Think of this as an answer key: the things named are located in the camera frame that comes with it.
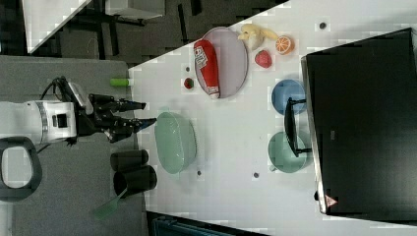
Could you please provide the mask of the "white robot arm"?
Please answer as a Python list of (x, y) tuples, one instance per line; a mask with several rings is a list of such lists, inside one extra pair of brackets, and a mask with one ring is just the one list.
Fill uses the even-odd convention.
[(1, 183), (1, 200), (18, 202), (36, 191), (42, 179), (37, 145), (59, 142), (74, 144), (77, 138), (103, 133), (111, 143), (130, 137), (156, 122), (150, 119), (126, 119), (116, 111), (143, 109), (143, 103), (112, 96), (92, 94), (68, 101), (32, 100), (1, 103), (1, 151), (19, 148), (30, 160), (31, 176), (22, 187)]

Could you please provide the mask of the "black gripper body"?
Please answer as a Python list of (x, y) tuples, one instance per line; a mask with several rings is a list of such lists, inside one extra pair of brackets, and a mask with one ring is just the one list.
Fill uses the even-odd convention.
[(107, 140), (116, 143), (132, 136), (133, 127), (129, 119), (114, 115), (114, 112), (125, 112), (131, 108), (132, 102), (124, 98), (116, 100), (111, 95), (90, 93), (92, 113), (87, 114), (81, 109), (77, 115), (77, 135), (86, 137), (95, 133), (103, 133)]

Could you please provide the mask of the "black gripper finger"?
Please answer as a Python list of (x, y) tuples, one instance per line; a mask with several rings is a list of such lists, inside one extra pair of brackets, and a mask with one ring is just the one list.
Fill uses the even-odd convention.
[(153, 125), (156, 122), (155, 118), (149, 119), (125, 119), (123, 121), (123, 126), (130, 128), (133, 133), (138, 133), (139, 131)]
[(145, 107), (146, 107), (145, 103), (124, 100), (124, 101), (117, 101), (113, 110), (117, 112), (125, 112), (125, 111), (138, 110), (138, 109), (143, 110)]

